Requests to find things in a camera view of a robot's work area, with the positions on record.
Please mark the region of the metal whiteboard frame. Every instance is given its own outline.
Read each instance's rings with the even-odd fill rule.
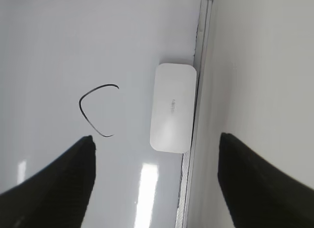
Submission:
[[[196,101],[194,115],[194,129],[191,151],[183,154],[181,170],[181,187],[178,201],[176,228],[187,228],[187,217],[193,174],[193,162],[196,148],[197,127],[200,113],[201,90],[204,76],[204,66],[209,35],[209,20],[213,0],[201,0],[199,24],[197,29],[196,46],[193,66],[197,71]]]

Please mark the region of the white plastic device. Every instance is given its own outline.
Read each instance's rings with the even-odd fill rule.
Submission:
[[[156,69],[151,146],[184,153],[191,148],[196,70],[190,65],[161,64]]]

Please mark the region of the curved black line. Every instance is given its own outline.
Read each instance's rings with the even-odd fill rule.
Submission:
[[[100,136],[103,136],[103,137],[111,137],[111,136],[113,136],[113,135],[106,136],[106,135],[103,135],[100,131],[98,131],[97,128],[95,128],[95,126],[89,121],[88,117],[86,116],[86,114],[84,113],[84,111],[83,111],[83,109],[82,109],[82,100],[83,100],[86,96],[88,96],[89,94],[91,94],[92,92],[94,92],[94,91],[96,91],[96,90],[98,90],[98,89],[101,89],[101,88],[103,88],[103,87],[116,87],[116,88],[120,89],[119,86],[116,85],[116,84],[105,84],[105,85],[101,85],[101,86],[99,86],[99,87],[96,87],[96,88],[90,90],[90,91],[87,92],[85,95],[83,95],[83,96],[80,98],[80,100],[79,100],[79,102],[78,102],[78,105],[79,105],[79,109],[80,109],[82,115],[84,116],[84,118],[86,119],[86,121],[92,126],[92,128],[93,128]]]

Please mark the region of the white surface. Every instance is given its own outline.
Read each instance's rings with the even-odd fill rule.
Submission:
[[[151,146],[156,151],[191,149],[196,70],[191,65],[161,64],[156,69]]]
[[[217,181],[230,132],[314,188],[314,0],[214,0],[188,227],[231,228]]]
[[[0,0],[0,192],[17,184],[21,162],[27,179],[92,134],[97,178],[83,228],[147,219],[137,215],[146,164],[158,167],[150,227],[174,227],[182,155],[150,146],[154,77],[160,63],[193,63],[199,4]],[[78,105],[106,83],[120,90],[98,90],[82,105],[111,138],[97,135]]]

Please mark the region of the black object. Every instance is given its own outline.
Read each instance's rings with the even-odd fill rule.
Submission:
[[[314,191],[231,134],[220,138],[218,180],[236,228],[314,228]]]
[[[95,144],[83,137],[42,171],[0,195],[0,228],[79,228],[96,177]]]

